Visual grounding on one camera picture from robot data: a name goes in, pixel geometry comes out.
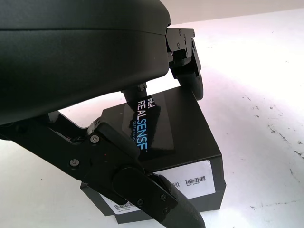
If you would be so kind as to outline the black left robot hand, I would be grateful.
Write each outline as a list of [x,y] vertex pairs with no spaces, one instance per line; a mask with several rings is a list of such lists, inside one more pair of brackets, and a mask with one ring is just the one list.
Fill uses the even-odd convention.
[[118,91],[138,99],[169,70],[202,99],[194,31],[170,24],[159,0],[1,1],[0,137],[167,228],[203,228],[193,204],[142,167],[130,137],[103,119],[81,128],[60,113]]

